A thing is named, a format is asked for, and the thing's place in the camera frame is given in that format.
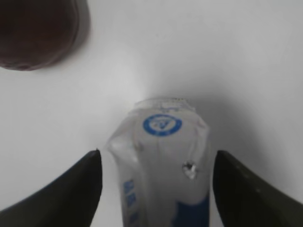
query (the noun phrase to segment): white surface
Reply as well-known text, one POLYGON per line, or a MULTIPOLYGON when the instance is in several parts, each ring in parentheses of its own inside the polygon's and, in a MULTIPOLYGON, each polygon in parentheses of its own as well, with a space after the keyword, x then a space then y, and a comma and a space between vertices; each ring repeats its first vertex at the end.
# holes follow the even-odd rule
MULTIPOLYGON (((48 69, 0 69, 0 209, 102 147, 135 101, 178 96, 233 153, 303 202, 303 1, 89 0, 92 31, 48 69)), ((115 168, 93 227, 121 227, 115 168)), ((220 226, 212 217, 214 227, 220 226)))

